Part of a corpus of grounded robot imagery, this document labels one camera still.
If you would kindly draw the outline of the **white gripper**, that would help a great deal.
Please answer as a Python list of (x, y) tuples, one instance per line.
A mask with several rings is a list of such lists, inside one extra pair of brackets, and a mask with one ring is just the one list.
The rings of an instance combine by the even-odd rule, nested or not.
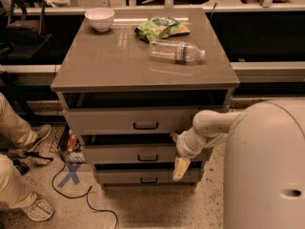
[(179, 181), (183, 178), (188, 170), (191, 161), (189, 158), (198, 156), (203, 149), (212, 148), (222, 144), (227, 139), (227, 134), (221, 130), (196, 130), (192, 127), (182, 134), (171, 134), (173, 142), (176, 146), (176, 152), (179, 157), (175, 159), (173, 180)]

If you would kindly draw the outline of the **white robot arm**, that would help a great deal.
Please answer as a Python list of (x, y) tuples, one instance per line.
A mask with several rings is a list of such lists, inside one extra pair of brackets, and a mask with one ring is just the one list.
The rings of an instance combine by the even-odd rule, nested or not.
[(201, 151), (226, 145), (224, 229), (305, 229), (304, 99), (225, 114), (201, 111), (173, 141), (175, 181)]

